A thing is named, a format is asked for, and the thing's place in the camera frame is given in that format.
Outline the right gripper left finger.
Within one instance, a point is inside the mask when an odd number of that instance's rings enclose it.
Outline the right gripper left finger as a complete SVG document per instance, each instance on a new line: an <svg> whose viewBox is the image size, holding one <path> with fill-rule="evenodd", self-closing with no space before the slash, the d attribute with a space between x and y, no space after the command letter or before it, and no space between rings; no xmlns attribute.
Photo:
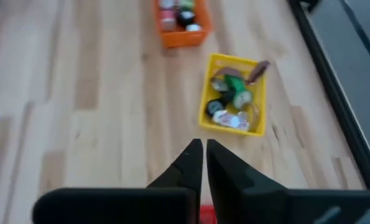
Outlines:
<svg viewBox="0 0 370 224"><path fill-rule="evenodd" d="M37 200L33 223L199 223L203 145L193 139L145 188L61 188Z"/></svg>

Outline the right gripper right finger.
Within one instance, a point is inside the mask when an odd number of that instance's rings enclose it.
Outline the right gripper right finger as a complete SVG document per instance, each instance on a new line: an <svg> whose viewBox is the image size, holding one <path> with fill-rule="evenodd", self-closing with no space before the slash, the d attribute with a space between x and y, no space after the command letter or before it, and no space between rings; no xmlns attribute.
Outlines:
<svg viewBox="0 0 370 224"><path fill-rule="evenodd" d="M206 158L218 223L370 223L370 190L288 189L214 139Z"/></svg>

